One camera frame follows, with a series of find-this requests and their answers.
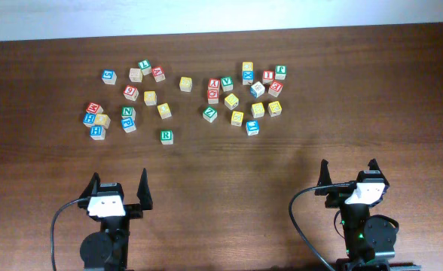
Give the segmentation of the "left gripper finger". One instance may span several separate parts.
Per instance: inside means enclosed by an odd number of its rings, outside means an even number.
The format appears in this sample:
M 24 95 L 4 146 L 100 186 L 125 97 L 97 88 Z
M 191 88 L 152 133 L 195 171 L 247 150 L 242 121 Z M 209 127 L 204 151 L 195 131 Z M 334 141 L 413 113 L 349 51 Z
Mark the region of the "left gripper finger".
M 83 192 L 81 193 L 79 198 L 80 199 L 87 199 L 89 197 L 96 196 L 98 193 L 99 187 L 100 187 L 100 177 L 97 172 L 94 172 L 89 184 L 83 190 Z
M 146 168 L 142 170 L 136 196 L 139 199 L 139 204 L 141 205 L 142 210 L 153 209 L 153 200 L 148 186 L 148 176 Z

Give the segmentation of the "green R block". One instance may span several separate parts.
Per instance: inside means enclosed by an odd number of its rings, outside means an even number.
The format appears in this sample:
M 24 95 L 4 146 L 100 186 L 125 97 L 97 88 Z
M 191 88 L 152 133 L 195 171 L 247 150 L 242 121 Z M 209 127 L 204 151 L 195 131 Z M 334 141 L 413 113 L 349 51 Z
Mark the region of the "green R block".
M 163 145 L 172 145 L 174 143 L 174 134 L 172 130 L 160 131 L 160 142 Z

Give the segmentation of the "yellow S block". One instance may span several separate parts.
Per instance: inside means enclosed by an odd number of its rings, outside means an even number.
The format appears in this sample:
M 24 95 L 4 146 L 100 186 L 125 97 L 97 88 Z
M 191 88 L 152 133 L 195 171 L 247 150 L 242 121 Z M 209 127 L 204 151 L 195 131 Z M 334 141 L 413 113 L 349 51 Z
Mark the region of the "yellow S block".
M 251 106 L 252 116 L 254 118 L 260 118 L 264 116 L 265 110 L 262 102 L 257 102 Z
M 179 88 L 182 92 L 191 92 L 192 89 L 192 78 L 181 77 L 179 82 Z

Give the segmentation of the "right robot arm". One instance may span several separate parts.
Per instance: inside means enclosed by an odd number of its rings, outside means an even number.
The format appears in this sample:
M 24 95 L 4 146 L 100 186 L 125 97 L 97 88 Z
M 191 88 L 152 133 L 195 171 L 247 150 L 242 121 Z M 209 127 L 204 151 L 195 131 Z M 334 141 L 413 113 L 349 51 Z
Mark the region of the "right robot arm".
M 341 216 L 347 258 L 336 261 L 339 270 L 388 270 L 395 257 L 394 245 L 399 223 L 384 215 L 371 215 L 370 209 L 382 202 L 390 187 L 375 159 L 356 180 L 334 184 L 328 161 L 322 160 L 315 192 L 325 196 L 325 207 Z

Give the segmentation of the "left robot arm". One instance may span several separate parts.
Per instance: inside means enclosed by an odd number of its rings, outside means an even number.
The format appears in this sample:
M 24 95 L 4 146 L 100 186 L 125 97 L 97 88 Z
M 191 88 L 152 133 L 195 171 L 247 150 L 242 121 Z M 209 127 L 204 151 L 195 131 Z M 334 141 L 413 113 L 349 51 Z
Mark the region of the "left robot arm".
M 146 170 L 142 171 L 136 196 L 137 203 L 125 204 L 121 184 L 103 184 L 99 174 L 93 174 L 78 203 L 88 217 L 100 223 L 100 230 L 81 243 L 80 257 L 85 270 L 127 269 L 130 222 L 143 218 L 144 211 L 153 209 Z

